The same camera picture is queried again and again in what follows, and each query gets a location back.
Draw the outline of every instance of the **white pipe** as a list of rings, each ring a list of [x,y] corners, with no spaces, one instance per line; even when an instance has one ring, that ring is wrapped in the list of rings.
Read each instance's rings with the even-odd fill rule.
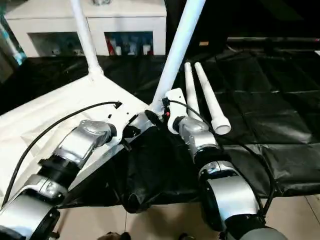
[[[204,93],[206,104],[208,105],[210,114],[211,114],[211,125],[214,131],[219,135],[224,135],[230,132],[231,125],[228,118],[225,117],[224,113],[221,110],[219,102],[216,98],[214,91],[209,83],[207,75],[199,62],[195,65],[196,73],[198,74],[201,87]]]
[[[176,30],[170,52],[164,65],[160,82],[151,104],[151,108],[156,113],[162,111],[162,99],[165,97],[166,92],[171,90],[174,84],[205,2],[206,0],[187,0],[185,4],[179,26]]]
[[[197,100],[197,93],[195,89],[194,77],[192,75],[192,68],[190,62],[184,64],[184,74],[185,74],[185,90],[186,90],[186,103],[193,108],[197,113],[199,113],[199,105]],[[202,121],[193,111],[188,109],[188,115],[191,118]]]
[[[81,8],[79,0],[70,0],[72,5],[72,10],[74,18],[77,25],[77,33],[79,40],[88,63],[89,74],[103,74],[103,70],[99,65],[97,59],[96,49],[93,44],[93,40],[90,34],[89,26],[87,19],[84,15],[84,12]]]

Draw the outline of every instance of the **pipe end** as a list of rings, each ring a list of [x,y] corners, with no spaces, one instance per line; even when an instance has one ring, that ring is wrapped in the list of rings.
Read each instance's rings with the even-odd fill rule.
[[[225,135],[231,131],[231,125],[225,116],[217,117],[211,121],[211,125],[218,135]]]

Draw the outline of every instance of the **wrinkled black fabric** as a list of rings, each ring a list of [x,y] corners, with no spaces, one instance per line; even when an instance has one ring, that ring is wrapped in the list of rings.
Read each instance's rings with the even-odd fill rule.
[[[320,57],[315,53],[239,52],[202,55],[200,61],[232,131],[227,135],[250,147],[268,163],[277,196],[320,194]],[[100,57],[107,77],[151,103],[164,57]],[[201,114],[210,119],[193,70]],[[84,58],[28,59],[0,87],[5,113],[87,74]],[[183,68],[174,87],[185,92]],[[256,192],[266,197],[268,176],[240,146],[221,140],[233,164]],[[139,212],[152,204],[198,200],[197,173],[186,146],[167,129],[152,127],[71,191],[66,206],[123,204]]]

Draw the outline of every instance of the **floor tile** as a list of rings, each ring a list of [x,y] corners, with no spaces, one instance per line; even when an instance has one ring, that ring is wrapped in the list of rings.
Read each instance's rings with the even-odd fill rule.
[[[320,195],[311,195],[306,196],[306,200],[308,201],[312,211],[320,224]]]
[[[79,207],[62,210],[56,229],[59,240],[96,240],[108,232],[123,233],[125,224],[122,206]]]
[[[199,203],[155,205],[140,214],[128,213],[125,229],[132,240],[177,240],[181,233],[197,240],[218,239],[204,223]]]
[[[289,240],[320,239],[320,225],[304,196],[275,198],[266,222]]]

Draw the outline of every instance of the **black robot arm segment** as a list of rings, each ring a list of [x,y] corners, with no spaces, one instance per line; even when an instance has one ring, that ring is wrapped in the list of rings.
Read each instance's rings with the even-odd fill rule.
[[[116,136],[112,124],[83,120],[39,161],[41,169],[0,210],[0,239],[45,240],[54,229],[68,187],[93,151]]]

